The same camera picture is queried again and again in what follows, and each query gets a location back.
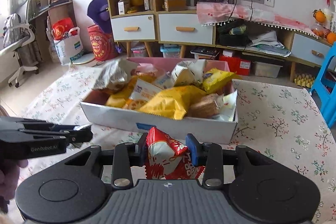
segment wooden table leg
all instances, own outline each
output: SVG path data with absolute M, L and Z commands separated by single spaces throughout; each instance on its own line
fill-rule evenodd
M 127 57 L 131 57 L 132 51 L 131 51 L 131 41 L 126 42 L 126 49 L 127 49 Z
M 146 46 L 146 49 L 147 49 L 147 52 L 148 52 L 148 56 L 149 57 L 153 57 L 153 53 L 152 53 L 152 48 L 151 48 L 150 42 L 144 42 L 144 43 L 145 43 L 145 46 Z
M 181 45 L 180 58 L 184 58 L 186 48 L 187 48 L 186 45 Z
M 290 81 L 294 82 L 294 76 L 295 76 L 295 62 L 292 62 L 292 66 L 291 66 L 291 76 L 290 76 Z

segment white snack wrapper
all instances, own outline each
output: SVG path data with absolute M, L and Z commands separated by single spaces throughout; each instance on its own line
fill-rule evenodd
M 162 90 L 170 89 L 174 86 L 170 72 L 167 72 L 163 76 L 157 78 L 152 84 Z
M 113 92 L 120 91 L 131 79 L 131 71 L 139 64 L 126 59 L 112 60 L 107 63 L 96 80 L 94 90 L 108 88 Z
M 214 115 L 211 118 L 214 120 L 233 122 L 236 113 L 237 94 L 237 90 L 235 90 L 228 95 L 219 96 L 216 99 L 216 104 L 219 108 L 219 114 Z
M 162 89 L 138 79 L 124 109 L 137 110 L 151 100 Z
M 188 60 L 179 62 L 171 72 L 174 86 L 190 84 L 199 86 L 202 84 L 205 65 L 206 60 Z

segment pink box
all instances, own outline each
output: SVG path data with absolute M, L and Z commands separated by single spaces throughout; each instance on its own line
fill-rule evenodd
M 167 71 L 172 71 L 175 65 L 183 60 L 180 58 L 162 58 L 162 57 L 130 57 L 130 61 L 136 63 L 151 63 Z M 229 71 L 228 65 L 223 61 L 208 60 L 205 71 L 212 68 Z M 223 92 L 231 93 L 234 91 L 233 84 L 227 84 Z M 233 122 L 223 122 L 212 119 L 185 117 L 180 121 L 173 119 L 137 112 L 122 108 L 105 106 L 109 95 L 92 90 L 89 95 L 83 99 L 81 106 L 90 122 L 103 126 L 118 128 L 132 132 L 148 132 L 152 127 L 157 127 L 177 140 L 185 140 L 188 133 L 193 133 L 200 142 L 214 142 L 219 144 L 228 144 L 235 132 L 238 124 L 238 114 L 236 111 Z

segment purple hat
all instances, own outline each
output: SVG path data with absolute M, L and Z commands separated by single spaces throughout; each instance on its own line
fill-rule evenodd
M 87 15 L 104 33 L 112 33 L 109 5 L 107 0 L 93 0 L 87 8 Z

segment drawer handle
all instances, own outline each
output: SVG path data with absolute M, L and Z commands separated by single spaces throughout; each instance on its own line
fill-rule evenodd
M 192 27 L 176 27 L 176 31 L 179 31 L 179 32 L 194 32 L 195 28 L 192 28 Z
M 124 28 L 125 32 L 136 32 L 137 30 L 139 30 L 139 27 L 125 27 Z
M 317 51 L 313 51 L 311 50 L 311 54 L 317 56 L 317 57 L 320 57 L 320 58 L 324 58 L 324 54 L 320 53 L 320 52 L 317 52 Z

